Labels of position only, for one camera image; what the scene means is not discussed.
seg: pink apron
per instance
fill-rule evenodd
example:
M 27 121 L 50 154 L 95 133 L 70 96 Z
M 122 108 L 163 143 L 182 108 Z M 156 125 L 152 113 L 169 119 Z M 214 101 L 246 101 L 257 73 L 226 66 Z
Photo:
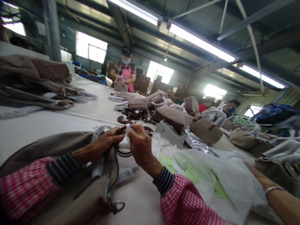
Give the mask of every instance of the pink apron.
M 126 80 L 131 79 L 131 78 L 132 78 L 131 70 L 125 69 L 125 66 L 124 66 L 123 72 L 122 72 L 122 77 L 126 77 Z M 134 93 L 134 90 L 133 90 L 133 83 L 129 83 L 129 84 L 128 84 L 128 92 Z

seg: bracelet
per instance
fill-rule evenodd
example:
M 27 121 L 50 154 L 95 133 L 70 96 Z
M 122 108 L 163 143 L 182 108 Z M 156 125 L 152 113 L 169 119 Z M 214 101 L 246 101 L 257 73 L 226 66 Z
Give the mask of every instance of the bracelet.
M 270 187 L 267 190 L 265 190 L 265 195 L 267 196 L 267 194 L 269 194 L 270 192 L 272 192 L 274 190 L 287 191 L 286 189 L 284 189 L 284 188 L 282 188 L 280 186 L 273 186 L 273 187 Z

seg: fluorescent light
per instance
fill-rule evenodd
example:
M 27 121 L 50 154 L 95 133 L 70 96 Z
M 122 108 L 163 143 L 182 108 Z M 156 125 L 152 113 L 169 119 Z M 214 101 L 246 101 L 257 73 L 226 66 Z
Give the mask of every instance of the fluorescent light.
M 255 76 L 255 77 L 257 77 L 257 78 L 260 78 L 260 73 L 256 70 L 248 67 L 248 66 L 244 65 L 244 66 L 240 67 L 240 69 L 247 72 L 247 73 L 249 73 L 249 74 L 251 74 L 251 75 L 253 75 L 253 76 Z M 281 88 L 281 89 L 285 88 L 285 86 L 283 86 L 282 84 L 278 83 L 277 81 L 272 80 L 271 78 L 269 78 L 269 77 L 267 77 L 263 74 L 262 74 L 262 80 L 269 83 L 269 84 L 271 84 L 271 85 L 273 85 L 274 87 Z
M 130 3 L 129 1 L 125 1 L 125 0 L 109 0 L 113 3 L 115 3 L 116 5 L 126 9 L 127 11 L 139 16 L 140 18 L 154 24 L 154 25 L 159 25 L 160 21 L 162 20 L 162 18 L 159 18 L 158 16 L 155 16 L 154 13 L 148 13 L 147 11 L 141 9 L 141 6 L 138 7 L 136 5 L 139 5 L 138 3 Z
M 176 26 L 175 24 L 172 24 L 170 27 L 170 32 L 176 34 L 177 36 L 199 46 L 200 48 L 203 48 L 204 50 L 220 57 L 221 59 L 224 59 L 227 62 L 233 62 L 235 61 L 235 58 L 232 57 L 231 55 L 221 51 L 220 49 L 212 46 L 208 42 L 201 40 L 200 38 L 190 34 L 189 32 L 183 30 L 182 28 Z

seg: pink checkered sleeve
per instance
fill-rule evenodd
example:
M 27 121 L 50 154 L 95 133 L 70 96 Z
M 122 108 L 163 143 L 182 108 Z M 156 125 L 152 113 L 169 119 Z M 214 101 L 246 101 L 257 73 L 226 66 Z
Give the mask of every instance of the pink checkered sleeve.
M 203 201 L 195 185 L 185 176 L 175 174 L 172 187 L 160 200 L 167 224 L 226 225 Z
M 0 179 L 0 196 L 9 220 L 25 223 L 53 199 L 59 187 L 46 169 L 51 162 L 51 157 L 45 157 Z

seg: silver foil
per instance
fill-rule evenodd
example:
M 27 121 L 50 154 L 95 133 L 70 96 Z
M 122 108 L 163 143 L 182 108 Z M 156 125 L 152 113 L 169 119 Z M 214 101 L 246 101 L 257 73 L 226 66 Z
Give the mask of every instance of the silver foil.
M 190 127 L 188 126 L 185 130 L 184 130 L 185 134 L 187 135 L 187 140 L 189 142 L 189 145 L 194 148 L 197 149 L 199 151 L 202 151 L 204 153 L 213 155 L 215 157 L 220 157 L 218 156 L 213 150 L 211 150 L 207 144 L 205 144 L 201 138 L 199 138 L 197 135 L 195 135 L 194 133 L 192 133 L 190 131 Z

